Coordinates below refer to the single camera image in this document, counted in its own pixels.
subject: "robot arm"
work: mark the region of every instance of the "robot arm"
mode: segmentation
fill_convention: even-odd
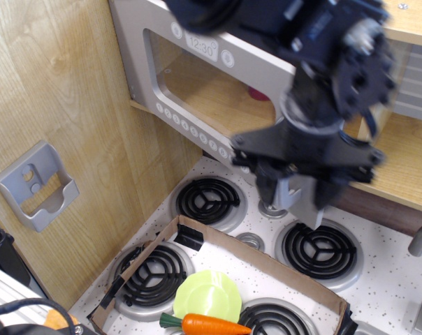
[[[296,67],[270,128],[231,139],[235,165],[256,175],[262,200],[318,227],[351,181],[369,183],[384,155],[341,131],[394,87],[379,0],[166,0],[186,29],[227,31]]]

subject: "red object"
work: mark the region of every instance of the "red object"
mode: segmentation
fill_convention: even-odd
[[[269,101],[270,99],[264,94],[254,89],[253,87],[248,88],[248,94],[254,99],[259,101]]]

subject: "digital clock display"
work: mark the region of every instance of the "digital clock display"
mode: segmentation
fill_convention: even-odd
[[[188,47],[199,54],[217,61],[219,56],[219,44],[211,37],[196,35],[194,33],[185,32],[184,37]]]

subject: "wooden cabinet wall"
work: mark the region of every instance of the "wooden cabinet wall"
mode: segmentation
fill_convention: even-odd
[[[0,171],[39,140],[60,153],[80,196],[37,233],[0,194],[0,225],[69,308],[201,150],[130,107],[106,0],[0,0]]]

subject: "number button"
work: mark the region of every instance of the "number button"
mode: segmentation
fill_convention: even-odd
[[[189,124],[185,120],[182,120],[182,127],[185,131],[189,130]]]
[[[222,147],[219,147],[219,154],[223,158],[228,158],[228,152],[226,152],[226,150],[224,148],[222,148]]]
[[[198,131],[197,131],[197,129],[195,127],[191,126],[191,128],[189,128],[189,130],[191,131],[191,134],[194,137],[198,137]]]
[[[174,115],[172,116],[172,120],[174,120],[174,122],[175,122],[176,124],[180,124],[180,118],[178,117],[178,115],[174,114]]]
[[[164,110],[163,110],[163,106],[162,106],[160,103],[157,103],[157,104],[156,104],[156,107],[157,107],[157,110],[158,110],[160,113],[164,112]]]
[[[214,142],[213,140],[210,140],[210,141],[208,142],[208,144],[210,145],[210,148],[211,148],[212,150],[217,151],[217,144],[216,144],[216,142]]]
[[[198,138],[200,138],[200,141],[202,141],[203,144],[208,143],[208,138],[206,137],[206,135],[204,133],[198,134]]]
[[[164,114],[168,117],[168,119],[172,119],[172,113],[170,112],[169,109],[165,108]]]

